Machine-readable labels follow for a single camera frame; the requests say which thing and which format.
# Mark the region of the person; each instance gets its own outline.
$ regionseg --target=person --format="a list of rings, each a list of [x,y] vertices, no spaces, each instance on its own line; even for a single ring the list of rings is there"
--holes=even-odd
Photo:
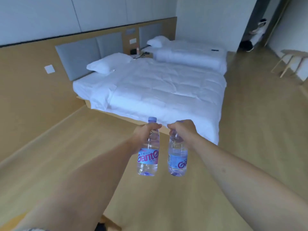
[[[16,230],[93,231],[124,173],[151,130],[132,136],[76,169],[19,223]],[[225,196],[254,230],[308,230],[308,204],[264,171],[201,137],[191,120],[169,124],[197,152]]]

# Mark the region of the light switch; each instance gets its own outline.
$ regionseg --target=light switch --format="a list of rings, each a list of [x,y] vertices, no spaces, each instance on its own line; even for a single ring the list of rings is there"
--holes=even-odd
[[[44,68],[45,68],[47,73],[54,73],[55,72],[55,69],[52,65],[45,66]]]
[[[137,42],[137,38],[133,38],[131,40],[129,40],[129,44],[134,44]]]

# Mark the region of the wooden bed frame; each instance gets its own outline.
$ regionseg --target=wooden bed frame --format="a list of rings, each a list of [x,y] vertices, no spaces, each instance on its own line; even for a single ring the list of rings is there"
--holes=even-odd
[[[84,100],[86,102],[86,106],[90,109],[91,108],[91,103],[89,100]],[[110,116],[114,116],[116,118],[120,118],[122,120],[125,120],[125,121],[128,121],[128,122],[132,122],[134,124],[137,124],[137,125],[142,125],[142,124],[146,124],[146,122],[142,122],[142,121],[137,121],[137,120],[134,120],[134,119],[131,119],[131,118],[127,118],[127,117],[122,117],[122,116],[119,116],[117,114],[113,114],[113,113],[108,113],[108,112],[103,112],[103,111],[100,111],[98,109],[93,109],[93,110],[96,110],[96,111],[99,111],[99,112],[102,112],[102,113],[105,113],[107,115],[110,115]],[[169,135],[169,132],[170,130],[165,127],[165,126],[162,126],[162,128],[159,129],[159,132],[160,133],[164,133],[166,135]]]

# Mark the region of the stool leg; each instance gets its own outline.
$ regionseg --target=stool leg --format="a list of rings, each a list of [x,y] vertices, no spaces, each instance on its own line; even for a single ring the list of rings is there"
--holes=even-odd
[[[287,72],[287,70],[290,68],[290,66],[291,66],[291,64],[293,62],[293,59],[294,59],[294,56],[291,56],[287,66],[286,66],[285,70],[283,71],[283,73],[281,74],[280,78],[282,78],[284,76],[284,74]]]
[[[272,73],[274,73],[274,69],[276,69],[276,67],[279,65],[279,63],[283,60],[283,58],[286,56],[286,54],[284,54],[282,57],[281,57],[281,59],[280,59],[280,61],[275,65],[275,67],[271,70],[271,72]]]
[[[296,71],[294,72],[295,75],[297,74],[299,68],[301,67],[301,65],[302,65],[302,63],[303,63],[303,61],[304,61],[304,58],[301,58],[301,61],[299,62],[298,66],[297,66],[297,68],[296,68]]]

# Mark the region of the hand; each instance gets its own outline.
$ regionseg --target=hand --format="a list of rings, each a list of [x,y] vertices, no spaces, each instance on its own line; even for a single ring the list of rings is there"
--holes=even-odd
[[[169,133],[170,135],[172,130],[176,130],[188,146],[192,145],[192,141],[195,136],[199,136],[192,120],[177,121],[175,123],[168,124],[167,127],[171,129]]]
[[[157,123],[148,123],[145,125],[139,125],[136,127],[133,133],[133,140],[137,142],[137,144],[142,144],[147,141],[151,130],[160,129],[162,124]]]

